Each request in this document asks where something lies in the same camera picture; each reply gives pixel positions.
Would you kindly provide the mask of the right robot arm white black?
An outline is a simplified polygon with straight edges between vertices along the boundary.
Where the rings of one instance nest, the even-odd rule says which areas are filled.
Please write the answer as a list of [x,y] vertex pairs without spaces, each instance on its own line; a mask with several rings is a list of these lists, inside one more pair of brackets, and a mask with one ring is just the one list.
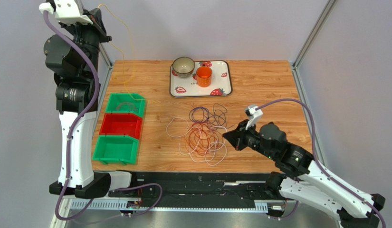
[[385,198],[368,194],[339,179],[319,164],[313,154],[287,141],[286,133],[268,123],[256,131],[247,120],[223,137],[237,150],[247,147],[275,162],[281,172],[272,172],[265,191],[272,199],[287,198],[318,209],[344,228],[386,227],[380,211]]

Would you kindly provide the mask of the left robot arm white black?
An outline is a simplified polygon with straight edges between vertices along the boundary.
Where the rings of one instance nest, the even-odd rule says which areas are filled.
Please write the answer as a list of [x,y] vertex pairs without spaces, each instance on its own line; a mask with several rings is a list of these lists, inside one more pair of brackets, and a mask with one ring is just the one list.
[[45,64],[54,73],[56,110],[62,127],[62,162],[58,179],[50,184],[54,195],[73,195],[81,199],[105,196],[112,190],[129,187],[127,171],[94,171],[91,162],[93,127],[100,90],[97,74],[100,45],[112,40],[95,8],[80,12],[81,22],[60,22],[71,34],[59,29],[47,39],[43,51]]

